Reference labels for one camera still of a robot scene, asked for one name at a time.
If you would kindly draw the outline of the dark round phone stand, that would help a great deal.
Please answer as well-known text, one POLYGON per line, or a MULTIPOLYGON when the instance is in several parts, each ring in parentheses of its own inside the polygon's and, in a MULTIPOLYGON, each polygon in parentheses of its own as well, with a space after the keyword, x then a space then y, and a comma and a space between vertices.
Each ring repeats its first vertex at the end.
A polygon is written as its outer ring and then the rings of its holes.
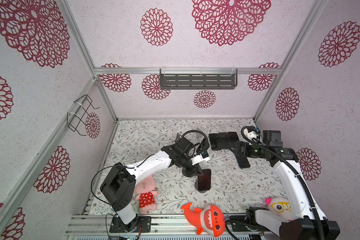
POLYGON ((211 189, 211 183, 210 182, 196 181, 195 182, 195 189, 199 193, 206 193, 207 191, 209 191, 211 189))

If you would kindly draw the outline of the grey wall shelf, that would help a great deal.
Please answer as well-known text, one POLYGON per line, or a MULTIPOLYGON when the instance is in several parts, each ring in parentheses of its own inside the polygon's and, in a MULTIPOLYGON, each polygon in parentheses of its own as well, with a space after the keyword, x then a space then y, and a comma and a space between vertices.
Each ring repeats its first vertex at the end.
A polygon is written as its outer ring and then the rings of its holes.
POLYGON ((237 69, 223 74, 167 73, 160 69, 160 88, 163 90, 233 90, 238 85, 237 69))

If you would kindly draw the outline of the teal-edged black phone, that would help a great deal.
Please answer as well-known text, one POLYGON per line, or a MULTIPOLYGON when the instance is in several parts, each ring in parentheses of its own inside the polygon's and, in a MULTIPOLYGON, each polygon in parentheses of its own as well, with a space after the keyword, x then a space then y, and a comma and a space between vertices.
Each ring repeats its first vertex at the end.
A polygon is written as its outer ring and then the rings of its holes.
POLYGON ((228 132, 228 138, 230 143, 236 143, 240 141, 237 132, 228 132))

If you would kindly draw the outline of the blue-edged black phone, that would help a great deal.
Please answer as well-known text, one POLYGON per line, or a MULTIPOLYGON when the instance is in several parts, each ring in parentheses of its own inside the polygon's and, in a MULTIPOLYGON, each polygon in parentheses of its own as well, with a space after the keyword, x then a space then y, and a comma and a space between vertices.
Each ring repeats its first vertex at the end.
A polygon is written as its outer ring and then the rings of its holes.
POLYGON ((218 143, 218 149, 219 150, 227 150, 230 148, 231 141, 229 138, 229 133, 218 133, 219 140, 218 143))

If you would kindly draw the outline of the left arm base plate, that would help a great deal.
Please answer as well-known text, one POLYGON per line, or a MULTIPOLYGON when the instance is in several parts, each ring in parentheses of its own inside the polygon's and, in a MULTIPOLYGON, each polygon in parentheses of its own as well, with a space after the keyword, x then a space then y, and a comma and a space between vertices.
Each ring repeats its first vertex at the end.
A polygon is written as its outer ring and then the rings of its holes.
POLYGON ((149 233, 151 225, 151 217, 136 216, 129 224, 125 224, 119 216, 116 216, 112 219, 110 233, 149 233))

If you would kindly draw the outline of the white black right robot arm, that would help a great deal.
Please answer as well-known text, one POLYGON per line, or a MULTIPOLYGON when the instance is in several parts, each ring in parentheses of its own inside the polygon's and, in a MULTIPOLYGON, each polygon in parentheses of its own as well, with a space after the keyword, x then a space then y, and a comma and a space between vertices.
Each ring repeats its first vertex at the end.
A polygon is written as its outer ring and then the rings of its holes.
POLYGON ((240 143, 239 152, 244 158, 261 158, 269 161, 286 191, 292 219, 283 220, 269 210, 250 207, 244 221, 231 223, 270 231, 282 240, 335 240, 340 235, 340 227, 337 222, 328 220, 315 201, 304 179, 295 151, 283 147, 281 132, 263 133, 265 140, 261 143, 260 132, 255 127, 243 127, 241 135, 245 142, 240 143))

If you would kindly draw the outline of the pink pig plush toy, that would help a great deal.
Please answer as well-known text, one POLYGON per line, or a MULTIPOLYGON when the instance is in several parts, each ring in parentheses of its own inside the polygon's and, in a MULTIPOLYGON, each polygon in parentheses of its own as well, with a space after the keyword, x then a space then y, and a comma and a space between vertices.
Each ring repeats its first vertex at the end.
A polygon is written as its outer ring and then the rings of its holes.
POLYGON ((146 177, 135 186, 135 201, 139 202, 139 214, 145 215, 157 209, 155 196, 159 194, 152 175, 146 177))

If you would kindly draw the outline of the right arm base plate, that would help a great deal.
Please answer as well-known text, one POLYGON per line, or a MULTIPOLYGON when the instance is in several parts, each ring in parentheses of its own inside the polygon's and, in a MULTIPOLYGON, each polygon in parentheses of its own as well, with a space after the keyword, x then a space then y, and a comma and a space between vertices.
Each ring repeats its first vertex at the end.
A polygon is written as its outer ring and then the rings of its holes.
POLYGON ((230 215, 227 217, 227 221, 231 225, 233 232, 256 232, 267 230, 255 223, 247 215, 230 215))

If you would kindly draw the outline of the white folding phone stand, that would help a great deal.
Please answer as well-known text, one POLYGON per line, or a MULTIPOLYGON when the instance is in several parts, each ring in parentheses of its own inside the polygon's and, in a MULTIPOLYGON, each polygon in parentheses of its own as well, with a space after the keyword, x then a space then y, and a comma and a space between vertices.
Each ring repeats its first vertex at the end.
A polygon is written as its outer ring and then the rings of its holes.
POLYGON ((196 131, 195 137, 202 140, 204 138, 204 132, 200 128, 197 128, 196 131))

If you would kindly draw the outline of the red shark plush toy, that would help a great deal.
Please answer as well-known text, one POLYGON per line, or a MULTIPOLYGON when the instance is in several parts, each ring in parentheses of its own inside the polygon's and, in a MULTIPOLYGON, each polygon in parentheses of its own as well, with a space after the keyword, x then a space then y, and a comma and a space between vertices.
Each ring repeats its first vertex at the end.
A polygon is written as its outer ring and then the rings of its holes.
POLYGON ((194 208, 191 210, 192 203, 181 207, 186 220, 195 228, 196 234, 207 233, 212 237, 220 237, 225 231, 225 216, 223 212, 214 205, 208 205, 204 209, 194 208))

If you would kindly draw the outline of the black phone reddish screen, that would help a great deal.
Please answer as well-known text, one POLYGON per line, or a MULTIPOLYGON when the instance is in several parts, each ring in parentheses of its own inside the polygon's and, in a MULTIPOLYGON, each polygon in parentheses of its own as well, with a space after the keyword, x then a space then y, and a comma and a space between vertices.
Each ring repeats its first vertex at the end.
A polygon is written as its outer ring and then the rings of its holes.
POLYGON ((198 176, 197 181, 210 182, 210 183, 211 183, 211 176, 212 176, 212 171, 211 171, 211 169, 204 169, 204 170, 203 170, 203 175, 202 175, 202 176, 198 176))

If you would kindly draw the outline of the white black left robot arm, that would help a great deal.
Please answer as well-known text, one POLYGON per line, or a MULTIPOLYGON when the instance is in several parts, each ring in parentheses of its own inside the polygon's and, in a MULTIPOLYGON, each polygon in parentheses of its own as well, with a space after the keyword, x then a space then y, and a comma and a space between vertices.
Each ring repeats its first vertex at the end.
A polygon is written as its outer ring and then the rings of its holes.
POLYGON ((208 139, 203 139, 200 144, 193 144, 183 138, 172 145, 162 147, 146 160, 127 166, 117 163, 111 166, 100 190, 130 232, 138 222, 138 215, 131 205, 136 185, 155 172, 173 165, 182 168, 183 174, 187 177, 201 173, 200 166, 192 163, 193 157, 189 152, 194 150, 195 155, 199 156, 206 153, 209 146, 208 139))

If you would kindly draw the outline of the white pink glasses plush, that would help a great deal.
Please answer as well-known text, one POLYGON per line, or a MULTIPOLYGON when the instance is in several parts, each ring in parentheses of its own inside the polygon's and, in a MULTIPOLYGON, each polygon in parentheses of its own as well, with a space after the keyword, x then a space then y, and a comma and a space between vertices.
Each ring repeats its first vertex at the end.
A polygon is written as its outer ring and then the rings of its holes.
POLYGON ((286 221, 292 221, 292 209, 288 199, 266 198, 265 203, 269 211, 286 221))

